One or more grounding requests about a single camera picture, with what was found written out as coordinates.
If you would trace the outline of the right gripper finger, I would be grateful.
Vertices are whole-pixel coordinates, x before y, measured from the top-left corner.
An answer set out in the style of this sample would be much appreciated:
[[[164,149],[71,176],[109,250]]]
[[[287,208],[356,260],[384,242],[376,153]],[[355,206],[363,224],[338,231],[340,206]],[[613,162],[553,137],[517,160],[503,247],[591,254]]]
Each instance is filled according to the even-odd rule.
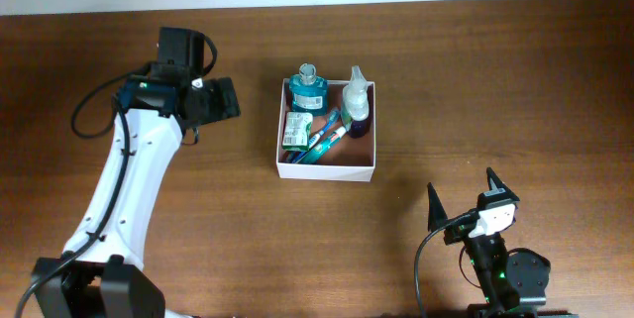
[[[427,184],[428,192],[428,225],[427,229],[430,233],[440,229],[448,222],[447,213],[442,205],[433,184]]]
[[[514,204],[519,197],[499,178],[491,167],[486,169],[486,181],[488,191],[481,193],[477,197],[476,208],[478,211],[488,210],[495,207]]]

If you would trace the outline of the green white soap packet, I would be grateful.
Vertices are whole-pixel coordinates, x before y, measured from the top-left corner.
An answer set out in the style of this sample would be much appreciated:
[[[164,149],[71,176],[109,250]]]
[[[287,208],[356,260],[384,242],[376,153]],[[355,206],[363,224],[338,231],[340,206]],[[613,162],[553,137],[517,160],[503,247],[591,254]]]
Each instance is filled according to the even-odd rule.
[[[313,115],[307,112],[288,112],[285,118],[281,146],[286,151],[305,152],[309,148]]]

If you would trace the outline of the blue mouthwash bottle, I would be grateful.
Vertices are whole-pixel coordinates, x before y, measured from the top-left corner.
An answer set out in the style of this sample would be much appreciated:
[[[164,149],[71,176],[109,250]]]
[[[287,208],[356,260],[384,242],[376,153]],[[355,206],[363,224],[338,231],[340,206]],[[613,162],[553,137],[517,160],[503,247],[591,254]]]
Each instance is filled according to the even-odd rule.
[[[303,63],[298,73],[289,79],[293,112],[307,112],[313,116],[323,116],[327,112],[328,81],[317,75],[316,67]]]

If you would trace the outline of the green toothpaste tube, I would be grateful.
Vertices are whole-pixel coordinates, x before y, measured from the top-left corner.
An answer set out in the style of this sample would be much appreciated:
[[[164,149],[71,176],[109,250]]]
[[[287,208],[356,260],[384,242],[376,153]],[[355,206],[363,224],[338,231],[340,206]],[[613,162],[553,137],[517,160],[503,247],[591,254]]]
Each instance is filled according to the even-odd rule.
[[[323,155],[325,155],[331,148],[338,144],[338,142],[347,134],[347,129],[344,126],[339,127],[323,141],[318,143],[312,150],[304,155],[298,162],[300,164],[314,164]]]

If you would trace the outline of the blue white toothbrush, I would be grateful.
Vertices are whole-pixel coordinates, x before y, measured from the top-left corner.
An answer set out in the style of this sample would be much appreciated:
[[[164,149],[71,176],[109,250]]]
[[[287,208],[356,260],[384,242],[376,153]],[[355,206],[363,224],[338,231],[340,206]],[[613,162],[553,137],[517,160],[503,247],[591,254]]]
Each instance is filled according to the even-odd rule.
[[[319,131],[317,131],[308,141],[308,150],[305,152],[298,152],[298,155],[294,158],[293,163],[299,162],[310,150],[312,150],[321,140],[321,138],[326,134],[326,132],[339,120],[339,118],[340,110],[335,107],[328,114],[326,124]]]

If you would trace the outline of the clear pump soap bottle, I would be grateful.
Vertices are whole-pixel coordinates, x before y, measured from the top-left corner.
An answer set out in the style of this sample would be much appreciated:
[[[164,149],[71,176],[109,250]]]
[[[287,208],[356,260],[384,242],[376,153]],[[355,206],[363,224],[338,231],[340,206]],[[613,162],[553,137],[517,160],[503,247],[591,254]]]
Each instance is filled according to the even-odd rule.
[[[368,81],[358,65],[352,66],[352,76],[342,92],[342,123],[347,134],[353,138],[363,137],[369,130],[370,103]]]

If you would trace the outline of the blue disposable razor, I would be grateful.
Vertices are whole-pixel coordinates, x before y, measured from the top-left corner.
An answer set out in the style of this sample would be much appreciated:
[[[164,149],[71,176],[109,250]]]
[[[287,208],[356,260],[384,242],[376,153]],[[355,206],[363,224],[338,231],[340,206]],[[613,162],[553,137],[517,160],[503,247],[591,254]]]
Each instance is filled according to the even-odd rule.
[[[298,155],[298,152],[291,152],[288,154],[288,156],[285,159],[286,163],[293,163],[294,158]]]

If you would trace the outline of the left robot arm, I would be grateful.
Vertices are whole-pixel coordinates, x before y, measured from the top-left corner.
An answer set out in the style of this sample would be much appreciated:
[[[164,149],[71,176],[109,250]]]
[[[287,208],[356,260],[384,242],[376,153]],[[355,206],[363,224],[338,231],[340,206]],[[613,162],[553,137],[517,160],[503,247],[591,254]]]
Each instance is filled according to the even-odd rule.
[[[130,76],[113,99],[113,141],[81,223],[58,258],[40,258],[27,296],[46,317],[172,317],[144,274],[162,179],[187,131],[240,115],[231,78]]]

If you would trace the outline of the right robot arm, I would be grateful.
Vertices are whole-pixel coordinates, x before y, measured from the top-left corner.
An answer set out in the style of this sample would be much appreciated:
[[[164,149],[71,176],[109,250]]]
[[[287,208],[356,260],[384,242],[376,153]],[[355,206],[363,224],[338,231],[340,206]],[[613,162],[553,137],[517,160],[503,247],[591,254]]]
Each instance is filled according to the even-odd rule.
[[[470,317],[536,317],[546,304],[550,261],[526,248],[509,250],[501,233],[515,223],[519,197],[486,170],[488,190],[477,197],[476,207],[449,218],[434,186],[428,190],[428,243],[442,232],[447,246],[462,243],[475,271],[484,304],[468,307]]]

